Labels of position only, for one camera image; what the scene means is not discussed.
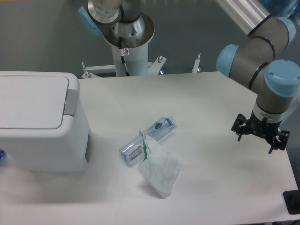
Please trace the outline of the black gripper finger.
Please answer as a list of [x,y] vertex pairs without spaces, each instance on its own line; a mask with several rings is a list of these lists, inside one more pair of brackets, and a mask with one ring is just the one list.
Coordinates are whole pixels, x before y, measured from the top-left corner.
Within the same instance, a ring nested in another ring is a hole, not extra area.
[[268,139],[270,145],[268,153],[271,154],[273,150],[285,150],[289,135],[290,132],[287,130],[277,131],[275,136]]
[[248,124],[246,117],[239,113],[235,122],[232,125],[231,131],[233,131],[237,136],[237,141],[239,142],[243,135],[252,134],[252,128]]

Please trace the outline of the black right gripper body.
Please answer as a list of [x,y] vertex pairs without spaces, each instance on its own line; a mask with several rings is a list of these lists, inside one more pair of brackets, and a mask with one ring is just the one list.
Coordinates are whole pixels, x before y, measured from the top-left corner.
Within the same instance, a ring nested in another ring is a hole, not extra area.
[[272,141],[272,139],[277,135],[280,123],[281,121],[277,123],[269,123],[266,117],[259,119],[255,116],[254,112],[251,113],[251,116],[248,120],[251,134],[267,141]]

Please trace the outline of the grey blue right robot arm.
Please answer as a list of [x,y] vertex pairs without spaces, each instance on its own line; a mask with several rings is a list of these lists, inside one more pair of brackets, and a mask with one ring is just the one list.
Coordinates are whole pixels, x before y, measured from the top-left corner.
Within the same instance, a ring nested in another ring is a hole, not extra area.
[[216,68],[257,95],[251,116],[238,114],[232,131],[238,137],[258,136],[266,140],[270,150],[284,150],[290,133],[280,124],[298,93],[300,68],[276,56],[295,38],[295,25],[288,18],[273,17],[257,0],[220,0],[218,5],[250,41],[244,47],[226,46]]

